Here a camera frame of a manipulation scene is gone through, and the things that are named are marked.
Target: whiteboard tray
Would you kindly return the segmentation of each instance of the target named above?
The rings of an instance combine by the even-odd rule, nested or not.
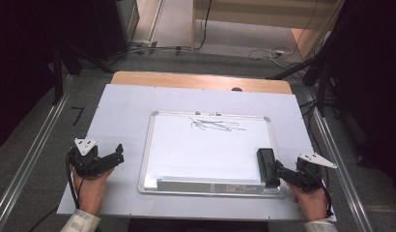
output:
[[[145,193],[280,196],[261,179],[256,153],[271,148],[268,117],[153,112],[138,189]]]

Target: white sleeve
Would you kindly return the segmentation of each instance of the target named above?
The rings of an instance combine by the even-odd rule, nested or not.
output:
[[[99,217],[76,209],[60,232],[94,232],[100,221]]]
[[[336,226],[328,219],[312,220],[304,224],[306,232],[337,232]]]

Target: table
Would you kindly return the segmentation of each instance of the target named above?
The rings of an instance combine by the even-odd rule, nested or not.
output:
[[[200,109],[202,112],[217,110],[237,115],[268,115],[274,124],[278,153],[285,154],[279,159],[288,168],[295,169],[298,154],[312,153],[313,149],[288,83],[159,72],[116,72],[111,83],[104,90],[88,131],[88,138],[99,141],[100,154],[112,153],[119,142],[123,143],[125,150],[125,162],[116,167],[107,182],[102,215],[228,220],[303,219],[298,205],[293,202],[292,192],[286,186],[282,187],[284,194],[281,198],[145,194],[137,189],[150,115],[155,110],[194,112]],[[247,92],[230,91],[233,87]],[[67,187],[58,214],[69,215],[73,208]]]
[[[192,49],[196,19],[206,19],[209,3],[193,0]],[[209,20],[292,28],[302,57],[310,58],[332,29],[343,3],[344,0],[213,0]]]

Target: white table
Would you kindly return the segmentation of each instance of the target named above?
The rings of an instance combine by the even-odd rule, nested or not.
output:
[[[303,219],[292,192],[283,198],[219,197],[141,193],[137,187],[150,116],[153,111],[221,112],[270,117],[280,160],[295,169],[299,154],[313,153],[294,95],[107,85],[88,138],[99,141],[99,153],[111,154],[123,144],[125,162],[107,182],[102,215],[145,218],[199,218],[228,220]],[[66,188],[58,214],[74,210]]]

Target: human hand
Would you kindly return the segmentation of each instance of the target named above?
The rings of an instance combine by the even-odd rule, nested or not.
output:
[[[84,179],[84,181],[83,178],[77,175],[75,170],[72,171],[74,188],[78,194],[80,210],[94,216],[99,215],[105,193],[105,182],[113,170],[114,168],[105,171],[95,179]]]
[[[325,192],[319,188],[313,192],[304,192],[302,189],[291,185],[288,187],[295,193],[294,201],[297,202],[307,221],[326,218],[327,200]]]

